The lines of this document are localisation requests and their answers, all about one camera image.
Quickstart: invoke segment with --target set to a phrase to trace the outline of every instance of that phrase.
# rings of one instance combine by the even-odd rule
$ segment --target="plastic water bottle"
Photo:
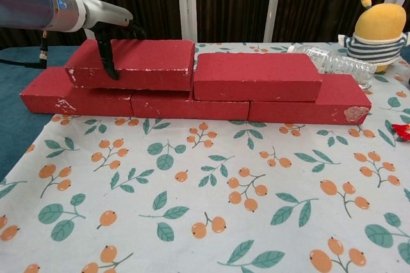
[[[319,73],[350,74],[362,88],[368,88],[370,86],[370,80],[377,68],[373,63],[366,63],[355,58],[339,56],[311,45],[302,45],[300,47],[291,45],[288,52],[307,54],[315,64]]]

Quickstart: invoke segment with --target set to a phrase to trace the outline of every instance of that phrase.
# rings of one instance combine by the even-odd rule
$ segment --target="red object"
[[[322,76],[306,54],[200,54],[195,98],[204,101],[314,101]]]
[[[315,102],[251,102],[249,120],[305,124],[361,124],[371,102],[350,75],[324,74]]]
[[[75,87],[190,90],[194,43],[187,40],[112,40],[120,79],[111,79],[101,63],[97,42],[86,40],[65,64]]]
[[[410,133],[406,130],[410,129],[410,124],[392,124],[391,127],[397,132],[397,135],[404,140],[410,140]]]
[[[168,119],[247,120],[249,102],[197,101],[193,92],[136,91],[135,117]]]
[[[132,116],[132,93],[132,90],[75,88],[63,67],[49,67],[20,96],[33,113]]]

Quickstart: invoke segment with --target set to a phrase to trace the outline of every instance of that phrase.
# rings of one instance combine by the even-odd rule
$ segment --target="striped shirt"
[[[347,55],[364,62],[389,65],[400,59],[400,50],[410,44],[410,33],[402,33],[396,39],[368,40],[355,34],[353,37],[338,35],[339,44],[347,48]]]

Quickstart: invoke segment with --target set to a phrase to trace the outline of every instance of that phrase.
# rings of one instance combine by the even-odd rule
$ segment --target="floral tablecloth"
[[[410,272],[406,65],[361,126],[55,115],[0,183],[0,272]]]

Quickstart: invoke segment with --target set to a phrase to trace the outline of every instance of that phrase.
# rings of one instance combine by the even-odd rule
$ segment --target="yellow plush toy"
[[[339,44],[347,48],[347,55],[374,63],[376,72],[400,59],[400,50],[410,44],[409,33],[403,33],[406,11],[397,4],[372,6],[372,0],[361,0],[366,8],[356,22],[353,37],[339,35]]]

